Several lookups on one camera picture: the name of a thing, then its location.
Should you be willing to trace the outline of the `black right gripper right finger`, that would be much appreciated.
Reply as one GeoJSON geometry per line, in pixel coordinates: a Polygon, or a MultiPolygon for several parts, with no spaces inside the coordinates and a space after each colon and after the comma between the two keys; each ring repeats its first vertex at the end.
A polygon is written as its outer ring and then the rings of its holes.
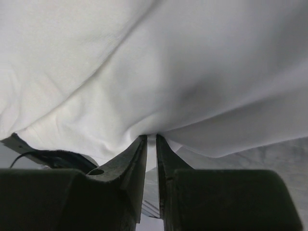
{"type": "Polygon", "coordinates": [[[164,230],[179,231],[178,203],[173,202],[174,172],[182,169],[191,170],[192,167],[173,152],[166,139],[161,135],[156,136],[156,154],[160,218],[164,222],[164,230]]]}

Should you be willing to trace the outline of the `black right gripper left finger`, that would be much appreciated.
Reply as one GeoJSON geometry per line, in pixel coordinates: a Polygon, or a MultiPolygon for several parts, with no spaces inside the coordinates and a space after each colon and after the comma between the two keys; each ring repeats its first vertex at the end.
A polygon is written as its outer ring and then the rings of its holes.
{"type": "Polygon", "coordinates": [[[134,223],[141,219],[146,163],[147,136],[141,135],[125,151],[87,174],[123,194],[123,206],[129,209],[134,223]]]}

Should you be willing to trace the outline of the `white t shirt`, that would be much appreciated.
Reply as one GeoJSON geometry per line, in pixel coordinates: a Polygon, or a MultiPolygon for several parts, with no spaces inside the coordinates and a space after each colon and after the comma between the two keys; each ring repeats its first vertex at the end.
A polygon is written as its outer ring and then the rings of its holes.
{"type": "Polygon", "coordinates": [[[3,0],[0,137],[99,163],[140,135],[221,157],[308,134],[305,0],[3,0]]]}

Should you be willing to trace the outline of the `aluminium rail frame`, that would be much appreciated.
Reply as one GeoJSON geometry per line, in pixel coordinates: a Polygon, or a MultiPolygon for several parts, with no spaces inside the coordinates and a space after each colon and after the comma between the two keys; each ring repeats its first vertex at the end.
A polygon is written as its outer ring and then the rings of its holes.
{"type": "Polygon", "coordinates": [[[143,200],[141,205],[141,213],[150,218],[160,219],[159,208],[151,204],[150,202],[143,200]]]}

